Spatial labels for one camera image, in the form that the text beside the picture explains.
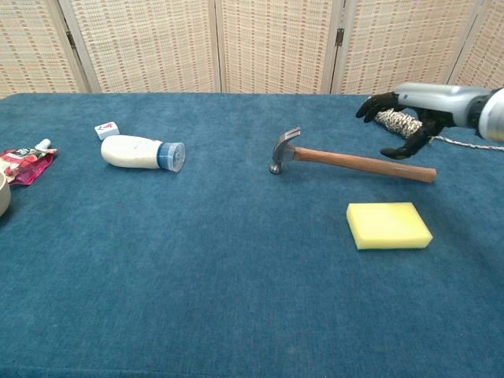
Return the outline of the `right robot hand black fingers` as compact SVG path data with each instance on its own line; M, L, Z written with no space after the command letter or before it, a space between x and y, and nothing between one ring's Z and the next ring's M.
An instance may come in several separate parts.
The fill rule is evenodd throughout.
M430 83L402 83L393 91L368 97L356 113L365 123L382 111L412 109L422 125L397 149L385 148L381 154L395 160L416 154L444 128L479 129L481 114L495 90L482 87Z

